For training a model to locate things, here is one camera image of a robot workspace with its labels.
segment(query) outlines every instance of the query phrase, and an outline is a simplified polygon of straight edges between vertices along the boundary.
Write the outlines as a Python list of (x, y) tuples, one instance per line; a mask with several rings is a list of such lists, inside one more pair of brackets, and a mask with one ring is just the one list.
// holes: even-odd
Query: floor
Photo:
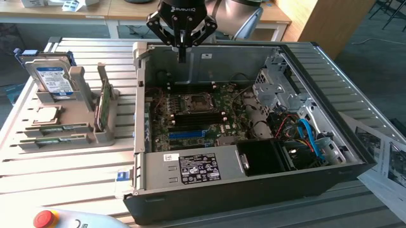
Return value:
[[(356, 31), (345, 50), (336, 59), (337, 64), (368, 95), (376, 106), (389, 118), (397, 118), (406, 124), (406, 103), (403, 99), (406, 95), (406, 45), (399, 45), (384, 41), (369, 41), (366, 44), (354, 45), (368, 38), (389, 39), (397, 42), (406, 40), (406, 32), (403, 28), (406, 21), (395, 19), (382, 30), (389, 16), (382, 12), (369, 20), (366, 16), (358, 30)], [(89, 25), (18, 25), (25, 44), (30, 49), (42, 50), (47, 45), (50, 36), (78, 38), (109, 38), (106, 26)], [(145, 27), (135, 28), (139, 35), (131, 35), (127, 27), (119, 29), (122, 38), (154, 38), (155, 35)], [(2, 86), (25, 83), (29, 79), (27, 72), (11, 55), (0, 53), (0, 126), (11, 111)]]

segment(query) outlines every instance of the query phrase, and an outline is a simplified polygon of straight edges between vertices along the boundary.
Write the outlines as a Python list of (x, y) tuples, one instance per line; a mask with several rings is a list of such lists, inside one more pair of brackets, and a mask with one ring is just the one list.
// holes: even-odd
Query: metal slatted table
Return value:
[[(138, 227), (114, 194), (117, 171), (134, 164), (135, 41), (142, 40), (63, 38), (61, 43), (49, 43), (46, 51), (74, 52), (78, 65), (86, 69), (85, 77), (91, 89), (101, 90), (102, 86), (97, 64), (109, 64), (110, 81), (121, 90), (117, 141), (107, 147), (21, 153), (15, 142), (26, 137), (21, 131), (39, 102), (37, 85), (30, 79), (0, 132), (0, 205), (25, 202), (26, 207), (49, 206), (106, 214)], [(320, 48), (310, 43), (289, 43), (289, 46), (338, 111), (404, 141), (400, 132)], [(226, 227), (325, 227), (337, 225), (337, 222), (344, 226), (356, 223), (357, 227), (369, 228), (405, 227), (357, 180), (341, 183), (320, 197), (185, 219), (162, 226), (185, 224), (206, 227), (209, 223), (210, 226)]]

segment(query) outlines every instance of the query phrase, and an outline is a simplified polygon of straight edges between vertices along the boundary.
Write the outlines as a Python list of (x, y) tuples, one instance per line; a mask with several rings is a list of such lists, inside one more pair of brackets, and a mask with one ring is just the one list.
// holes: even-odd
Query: emergency stop button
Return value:
[(53, 225), (57, 217), (54, 213), (49, 210), (43, 210), (34, 218), (34, 226), (37, 228), (47, 228)]

